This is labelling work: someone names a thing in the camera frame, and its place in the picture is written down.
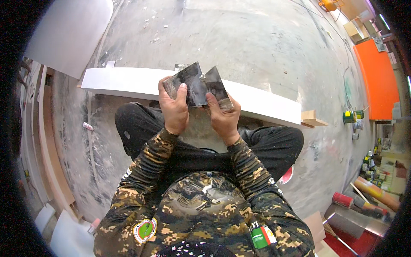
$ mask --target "dusty floor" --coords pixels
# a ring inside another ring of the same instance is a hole
[[[349,49],[337,32],[348,39]],[[356,178],[362,157],[373,146],[368,122],[354,142],[351,124],[342,122],[347,100],[358,109],[367,106],[352,45],[342,25],[309,0],[114,0],[112,20],[89,67],[116,60],[116,67],[174,69],[176,63],[199,61],[203,70],[218,65],[223,79],[298,101],[303,111],[315,109],[329,125],[303,131],[305,143],[294,176],[281,186],[296,213],[305,218],[328,208],[333,193]],[[56,73],[54,128],[77,206],[92,222],[104,217],[131,163],[114,113],[133,99],[92,95],[76,88],[78,83]],[[258,99],[250,101],[257,104]],[[84,129],[83,121],[95,130]],[[190,140],[204,143],[195,140],[195,133]]]

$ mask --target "sleeve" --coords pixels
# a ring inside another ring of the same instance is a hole
[[[178,136],[163,128],[147,141],[138,157],[127,169],[111,201],[110,210],[96,230],[94,252],[96,256],[118,255],[123,240],[134,224],[154,215],[147,206],[164,165],[173,152]]]
[[[280,256],[314,256],[314,241],[308,226],[294,213],[258,157],[241,137],[227,149],[240,189],[257,222],[270,228],[277,240],[275,248],[256,251],[275,251]]]

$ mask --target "camouflage shirt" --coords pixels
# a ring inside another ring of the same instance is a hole
[[[149,257],[184,240],[224,245],[236,256],[314,256],[308,226],[242,138],[227,147],[239,187],[223,173],[196,172],[154,199],[177,140],[163,128],[143,146],[97,228],[96,256]],[[270,230],[276,242],[256,247],[256,225]]]

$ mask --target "black pants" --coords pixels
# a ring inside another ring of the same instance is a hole
[[[131,102],[120,106],[115,114],[115,125],[123,141],[124,150],[134,160],[145,142],[164,127],[160,109]],[[299,129],[293,127],[265,127],[250,139],[244,139],[275,181],[295,163],[304,144]],[[233,176],[233,165],[228,153],[211,153],[179,141],[166,165],[167,185],[195,171],[221,171]]]

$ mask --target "hand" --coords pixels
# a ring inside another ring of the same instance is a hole
[[[177,91],[177,99],[171,99],[163,87],[165,77],[158,82],[158,102],[164,115],[164,127],[174,135],[180,135],[188,125],[190,116],[186,103],[187,85],[181,84]]]
[[[212,93],[207,93],[205,96],[211,111],[211,125],[213,129],[223,139],[226,146],[234,144],[240,138],[240,134],[237,131],[238,118],[241,112],[240,104],[229,95],[233,108],[221,110],[217,99]]]

